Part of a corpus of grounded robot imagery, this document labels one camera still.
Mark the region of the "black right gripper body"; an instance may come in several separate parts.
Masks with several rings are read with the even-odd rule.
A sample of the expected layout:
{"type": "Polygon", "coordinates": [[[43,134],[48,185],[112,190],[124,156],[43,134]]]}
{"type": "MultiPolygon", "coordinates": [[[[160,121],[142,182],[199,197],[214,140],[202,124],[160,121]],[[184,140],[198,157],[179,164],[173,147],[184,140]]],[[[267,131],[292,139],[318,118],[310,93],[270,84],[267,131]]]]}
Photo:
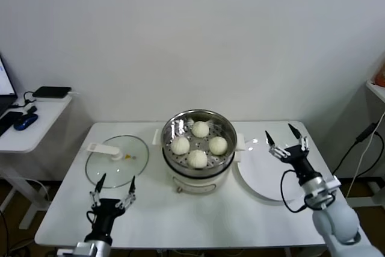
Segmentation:
{"type": "Polygon", "coordinates": [[[309,150],[302,150],[300,145],[291,146],[285,149],[290,155],[282,159],[283,163],[290,164],[298,178],[299,184],[305,184],[319,176],[307,160],[309,150]]]}

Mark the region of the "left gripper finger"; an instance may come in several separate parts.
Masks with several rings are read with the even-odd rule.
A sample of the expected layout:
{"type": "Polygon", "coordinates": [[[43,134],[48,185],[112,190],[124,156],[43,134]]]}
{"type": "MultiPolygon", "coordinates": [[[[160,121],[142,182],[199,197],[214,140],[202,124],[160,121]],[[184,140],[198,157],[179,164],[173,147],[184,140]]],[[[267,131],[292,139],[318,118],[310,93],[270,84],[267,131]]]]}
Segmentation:
{"type": "Polygon", "coordinates": [[[101,177],[101,179],[96,183],[94,191],[90,192],[90,196],[91,196],[91,199],[92,199],[92,204],[91,204],[92,208],[101,206],[101,201],[100,201],[99,194],[100,194],[100,192],[101,192],[101,190],[103,188],[103,184],[105,182],[105,178],[106,178],[106,173],[104,173],[103,176],[101,177]]]}
{"type": "Polygon", "coordinates": [[[136,200],[136,195],[135,195],[135,176],[132,178],[128,195],[124,198],[122,198],[117,204],[116,207],[119,209],[128,209],[136,200]]]}

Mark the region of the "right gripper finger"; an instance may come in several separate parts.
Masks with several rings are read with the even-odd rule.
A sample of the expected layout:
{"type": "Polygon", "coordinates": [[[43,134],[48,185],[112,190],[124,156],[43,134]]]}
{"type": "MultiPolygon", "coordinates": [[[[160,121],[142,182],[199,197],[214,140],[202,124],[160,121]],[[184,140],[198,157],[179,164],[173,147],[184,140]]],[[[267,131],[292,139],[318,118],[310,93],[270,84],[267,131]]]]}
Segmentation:
{"type": "Polygon", "coordinates": [[[307,137],[304,137],[301,134],[301,132],[296,127],[291,125],[290,123],[288,125],[289,125],[289,128],[292,131],[294,137],[298,140],[298,144],[301,146],[301,150],[302,151],[308,151],[309,150],[309,142],[308,142],[307,137]]]}
{"type": "Polygon", "coordinates": [[[266,134],[266,140],[269,145],[269,152],[272,156],[276,158],[288,158],[289,157],[289,152],[287,150],[284,150],[280,147],[278,147],[273,138],[270,136],[270,134],[265,131],[266,134]]]}

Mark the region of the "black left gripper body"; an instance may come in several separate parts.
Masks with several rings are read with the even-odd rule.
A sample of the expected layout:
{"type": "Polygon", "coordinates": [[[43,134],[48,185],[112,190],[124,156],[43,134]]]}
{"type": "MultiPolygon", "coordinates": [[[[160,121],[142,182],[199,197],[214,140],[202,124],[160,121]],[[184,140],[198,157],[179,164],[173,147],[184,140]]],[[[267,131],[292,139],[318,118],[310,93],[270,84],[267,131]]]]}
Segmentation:
{"type": "Polygon", "coordinates": [[[111,232],[116,218],[125,213],[125,209],[119,209],[117,199],[101,199],[101,206],[92,208],[86,212],[87,220],[91,223],[91,232],[85,237],[85,241],[112,241],[111,232]]]}

